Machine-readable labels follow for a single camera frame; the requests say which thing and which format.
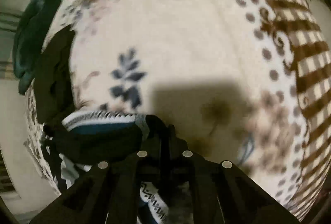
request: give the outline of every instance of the bed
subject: bed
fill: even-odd
[[[77,110],[153,114],[207,160],[230,160],[299,220],[330,166],[330,51],[306,0],[62,0]],[[33,84],[26,145],[41,152]]]

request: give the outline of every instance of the black cloth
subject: black cloth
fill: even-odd
[[[34,79],[34,71],[44,39],[62,0],[31,0],[17,27],[13,46],[14,74],[19,93],[24,95]]]
[[[167,131],[164,123],[154,115],[146,115],[145,122],[149,129],[147,139],[153,138],[155,133],[164,134]],[[141,142],[142,131],[136,124],[128,124],[107,133],[76,134],[67,131],[60,123],[44,128],[41,151],[53,178],[56,178],[59,191],[63,193],[67,190],[67,184],[61,172],[61,164],[66,165],[60,155],[72,163],[71,174],[78,173],[81,176],[85,171],[79,164],[93,166],[100,161],[113,163],[124,160],[140,149]]]
[[[75,31],[70,25],[54,35],[35,69],[34,96],[40,124],[61,124],[75,109],[69,73],[69,56]]]

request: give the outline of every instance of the clothing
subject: clothing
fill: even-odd
[[[22,95],[34,79],[42,44],[61,1],[31,0],[21,17],[14,39],[13,65]]]
[[[63,123],[44,128],[41,146],[61,193],[93,165],[124,160],[139,150],[143,140],[166,130],[153,115],[107,111],[77,111]],[[137,223],[158,224],[166,219],[169,208],[151,182],[141,183],[140,198]]]
[[[35,70],[34,94],[39,123],[57,125],[74,111],[68,61],[75,32],[60,30],[40,55]]]

